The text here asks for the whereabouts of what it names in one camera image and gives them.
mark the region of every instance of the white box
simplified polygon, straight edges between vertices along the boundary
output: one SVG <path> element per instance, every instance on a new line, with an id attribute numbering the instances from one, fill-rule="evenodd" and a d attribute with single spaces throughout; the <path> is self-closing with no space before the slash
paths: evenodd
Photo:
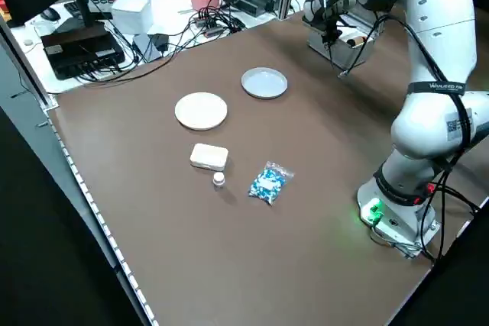
<path id="1" fill-rule="evenodd" d="M 112 17 L 123 34 L 146 34 L 153 25 L 151 0 L 116 0 Z"/>
<path id="2" fill-rule="evenodd" d="M 226 148 L 196 144 L 190 155 L 190 164 L 194 167 L 221 172 L 226 167 L 228 154 Z"/>

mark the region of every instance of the desk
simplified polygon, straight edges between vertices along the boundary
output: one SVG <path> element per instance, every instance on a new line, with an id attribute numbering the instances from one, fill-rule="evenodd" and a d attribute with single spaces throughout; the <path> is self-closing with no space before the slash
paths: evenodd
<path id="1" fill-rule="evenodd" d="M 297 1 L 299 2 L 300 7 L 302 7 L 305 0 Z M 192 15 L 192 13 L 179 14 L 179 11 L 192 9 L 190 0 L 151 0 L 151 6 L 153 10 L 154 24 L 148 31 L 149 34 L 177 34 L 185 28 L 190 16 Z M 296 9 L 296 11 L 298 11 L 297 7 L 299 5 L 296 4 L 294 0 L 292 6 L 294 9 Z M 62 4 L 55 4 L 53 5 L 53 8 L 56 9 L 61 16 L 61 19 L 56 24 L 53 24 L 54 27 L 57 27 L 66 19 L 71 17 L 70 13 L 68 13 Z M 233 15 L 240 18 L 248 28 L 255 27 L 275 18 L 274 15 L 268 13 L 257 18 L 253 18 L 244 13 L 234 13 Z M 42 18 L 40 18 L 38 15 L 36 18 L 26 22 L 24 27 L 13 28 L 11 31 L 21 46 L 21 49 L 26 54 L 26 57 L 39 77 L 40 82 L 43 84 L 46 91 L 54 94 L 63 93 L 70 89 L 80 87 L 80 85 L 84 83 L 81 79 L 71 78 L 67 80 L 59 80 L 54 75 L 53 69 L 51 68 L 51 65 L 49 64 L 44 53 L 40 38 L 33 25 L 33 22 L 39 21 L 42 21 Z M 112 26 L 107 24 L 107 28 L 111 29 Z M 192 36 L 192 32 L 187 31 L 182 37 L 182 43 L 190 40 Z M 131 35 L 125 35 L 125 37 L 132 42 Z M 32 40 L 36 46 L 25 46 L 24 40 L 26 39 Z M 171 44 L 176 44 L 179 39 L 180 36 L 170 37 L 169 42 Z M 198 37 L 197 43 L 201 44 L 210 40 L 212 39 L 207 39 L 204 36 L 201 36 Z M 126 51 L 126 61 L 122 63 L 121 66 L 128 65 L 131 62 L 131 58 L 132 56 L 129 56 L 128 51 Z"/>
<path id="2" fill-rule="evenodd" d="M 355 201 L 390 153 L 406 94 L 406 37 L 386 29 L 347 80 L 307 47 L 294 16 L 182 53 L 138 82 L 59 96 L 50 118 L 160 324 L 379 325 L 422 279 L 427 260 L 374 244 Z M 209 54 L 223 61 L 218 73 Z M 256 66 L 281 71 L 286 94 L 247 95 L 240 78 Z M 487 53 L 479 68 L 476 78 L 487 75 Z M 188 131 L 173 116 L 198 91 L 228 103 L 214 130 Z M 229 149 L 226 191 L 190 166 L 195 143 Z M 461 163 L 480 177 L 488 143 Z M 247 197 L 268 160 L 296 174 L 274 207 Z M 450 185 L 482 202 L 484 183 L 467 177 L 456 169 Z M 468 215 L 451 199 L 447 208 L 448 247 Z"/>

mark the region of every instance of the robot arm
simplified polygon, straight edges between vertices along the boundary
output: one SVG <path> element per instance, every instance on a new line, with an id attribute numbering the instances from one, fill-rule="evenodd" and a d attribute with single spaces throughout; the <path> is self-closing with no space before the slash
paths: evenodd
<path id="1" fill-rule="evenodd" d="M 336 16 L 351 0 L 306 0 L 303 21 L 334 42 Z M 439 162 L 453 156 L 462 142 L 459 110 L 447 93 L 461 96 L 471 122 L 471 146 L 489 135 L 489 95 L 465 92 L 476 64 L 472 0 L 356 0 L 372 11 L 389 12 L 394 4 L 406 12 L 411 76 L 403 109 L 392 125 L 393 153 L 358 190 L 361 219 L 388 240 L 409 244 L 405 252 L 419 253 L 423 236 L 428 243 L 439 228 L 427 198 L 429 184 L 441 173 Z M 416 37 L 442 70 L 448 82 L 439 82 Z M 372 217 L 381 204 L 383 216 Z"/>

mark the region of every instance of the floor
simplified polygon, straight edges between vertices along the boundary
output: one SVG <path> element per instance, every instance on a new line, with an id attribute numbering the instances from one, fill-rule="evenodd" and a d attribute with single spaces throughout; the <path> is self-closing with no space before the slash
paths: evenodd
<path id="1" fill-rule="evenodd" d="M 22 86 L 22 84 L 25 86 L 25 83 L 22 83 L 14 64 L 1 47 L 0 70 L 2 71 L 0 107 L 9 116 L 57 184 L 65 192 L 68 199 L 72 202 L 73 206 L 96 237 L 110 264 L 115 266 L 117 264 L 115 255 L 93 217 L 91 209 L 87 205 L 76 180 L 73 178 L 73 174 L 63 156 L 54 133 L 47 125 L 38 127 L 39 124 L 43 124 L 46 121 L 46 117 L 34 97 L 29 92 L 26 92 L 26 89 Z M 130 286 L 127 283 L 127 279 L 122 276 L 120 278 L 121 283 L 126 288 L 126 292 L 128 292 Z"/>

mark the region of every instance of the blue candy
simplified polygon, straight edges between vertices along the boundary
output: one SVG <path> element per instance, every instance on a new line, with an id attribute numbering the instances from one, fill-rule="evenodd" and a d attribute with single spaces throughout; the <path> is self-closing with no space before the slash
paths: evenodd
<path id="1" fill-rule="evenodd" d="M 248 195 L 260 198 L 272 205 L 283 186 L 292 177 L 292 172 L 278 166 L 276 163 L 267 162 L 263 172 L 252 182 Z"/>

